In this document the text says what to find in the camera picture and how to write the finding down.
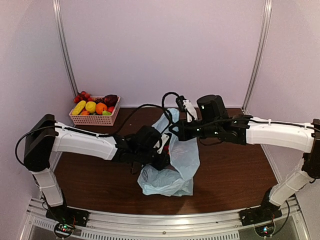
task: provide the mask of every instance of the white wall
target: white wall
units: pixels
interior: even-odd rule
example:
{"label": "white wall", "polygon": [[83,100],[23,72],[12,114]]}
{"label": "white wall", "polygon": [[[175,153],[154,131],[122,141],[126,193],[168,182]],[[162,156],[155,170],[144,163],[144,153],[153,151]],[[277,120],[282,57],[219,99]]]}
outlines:
{"label": "white wall", "polygon": [[[122,106],[159,104],[168,91],[196,103],[220,94],[241,107],[264,0],[61,1],[79,90],[118,94]],[[168,106],[175,106],[174,98]]]}
{"label": "white wall", "polygon": [[46,113],[70,124],[73,96],[52,1],[0,1],[0,39],[0,239],[14,240],[38,194],[32,175],[15,160],[16,141]]}
{"label": "white wall", "polygon": [[[320,118],[320,3],[274,0],[270,32],[248,110],[252,115],[290,122]],[[269,147],[282,178],[302,152]],[[297,194],[311,239],[320,239],[320,181]]]}

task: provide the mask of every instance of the dark wood surface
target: dark wood surface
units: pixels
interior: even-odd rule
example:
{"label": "dark wood surface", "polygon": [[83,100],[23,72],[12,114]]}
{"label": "dark wood surface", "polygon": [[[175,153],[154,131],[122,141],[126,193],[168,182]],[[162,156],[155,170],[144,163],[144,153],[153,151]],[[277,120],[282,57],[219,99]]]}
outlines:
{"label": "dark wood surface", "polygon": [[[132,110],[122,108],[112,127],[80,128],[112,133]],[[231,116],[241,114],[241,110],[228,109],[228,113]],[[142,125],[152,125],[161,114],[160,109],[143,108],[119,134],[135,133]],[[130,174],[130,165],[75,153],[62,154],[55,175],[69,206],[147,215],[210,213],[252,207],[259,205],[265,191],[277,183],[260,145],[198,146],[200,167],[194,176],[193,196],[143,195],[137,183],[138,174]]]}

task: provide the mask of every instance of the vent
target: vent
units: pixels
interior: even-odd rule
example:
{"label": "vent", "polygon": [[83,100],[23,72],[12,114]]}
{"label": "vent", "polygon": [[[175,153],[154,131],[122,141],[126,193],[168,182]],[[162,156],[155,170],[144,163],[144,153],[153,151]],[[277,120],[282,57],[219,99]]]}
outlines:
{"label": "vent", "polygon": [[[115,236],[110,234],[104,234],[99,232],[92,232],[88,230],[82,230],[81,231],[81,238],[86,240],[158,240],[158,237],[121,237],[121,236]],[[170,239],[170,240],[240,240],[239,232],[238,231],[232,231],[227,233],[220,233],[220,234],[213,234],[213,235],[207,235],[207,236],[196,236],[194,238],[188,238],[188,237],[163,237],[163,239]]]}
{"label": "vent", "polygon": [[33,224],[37,227],[47,229],[47,230],[54,230],[55,224],[43,219],[36,218],[33,222]]}

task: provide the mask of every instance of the plastic bag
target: plastic bag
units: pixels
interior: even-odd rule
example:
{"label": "plastic bag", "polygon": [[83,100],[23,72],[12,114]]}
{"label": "plastic bag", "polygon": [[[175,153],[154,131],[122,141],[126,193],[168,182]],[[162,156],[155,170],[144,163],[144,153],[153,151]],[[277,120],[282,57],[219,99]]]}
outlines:
{"label": "plastic bag", "polygon": [[[179,111],[175,108],[168,109],[172,114],[174,122],[179,120]],[[152,125],[159,132],[163,131],[168,120],[164,114]],[[172,134],[169,143],[170,163],[174,169],[166,168],[161,171],[156,170],[151,165],[146,165],[140,172],[138,184],[145,195],[161,194],[165,196],[192,196],[194,181],[199,165],[199,151],[197,139],[179,141],[178,137]]]}

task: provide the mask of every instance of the fruit basket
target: fruit basket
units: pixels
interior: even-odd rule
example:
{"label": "fruit basket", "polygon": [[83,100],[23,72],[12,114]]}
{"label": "fruit basket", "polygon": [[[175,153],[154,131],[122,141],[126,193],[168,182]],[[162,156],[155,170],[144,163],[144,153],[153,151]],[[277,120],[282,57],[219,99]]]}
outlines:
{"label": "fruit basket", "polygon": [[[92,96],[91,98],[103,98],[103,96]],[[92,126],[113,126],[120,109],[121,97],[118,96],[118,101],[114,106],[111,115],[71,115],[74,108],[70,111],[69,116],[74,125],[92,125]]]}

